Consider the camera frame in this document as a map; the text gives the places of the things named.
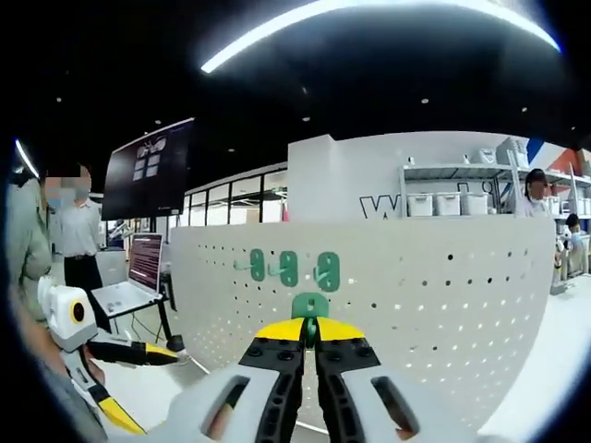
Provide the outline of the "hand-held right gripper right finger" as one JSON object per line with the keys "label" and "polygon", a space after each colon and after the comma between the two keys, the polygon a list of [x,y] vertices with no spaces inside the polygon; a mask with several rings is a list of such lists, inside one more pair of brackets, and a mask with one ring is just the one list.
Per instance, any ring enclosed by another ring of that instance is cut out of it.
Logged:
{"label": "hand-held right gripper right finger", "polygon": [[363,332],[316,319],[319,403],[332,442],[476,442],[422,385],[383,365]]}

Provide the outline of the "person's left hand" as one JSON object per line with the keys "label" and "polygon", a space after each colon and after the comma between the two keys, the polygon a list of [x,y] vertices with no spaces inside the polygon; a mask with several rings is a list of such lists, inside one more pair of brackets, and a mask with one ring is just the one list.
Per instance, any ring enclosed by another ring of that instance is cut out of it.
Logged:
{"label": "person's left hand", "polygon": [[65,377],[69,376],[60,348],[56,345],[46,327],[37,323],[34,319],[24,317],[20,320],[19,330],[25,344],[34,356],[38,357],[56,374]]}

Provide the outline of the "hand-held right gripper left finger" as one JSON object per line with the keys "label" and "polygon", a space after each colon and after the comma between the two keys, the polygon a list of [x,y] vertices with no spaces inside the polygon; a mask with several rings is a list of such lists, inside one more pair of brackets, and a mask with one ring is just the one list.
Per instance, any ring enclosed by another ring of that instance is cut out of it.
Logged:
{"label": "hand-held right gripper left finger", "polygon": [[239,362],[171,402],[151,442],[288,442],[301,405],[305,320],[261,329]]}

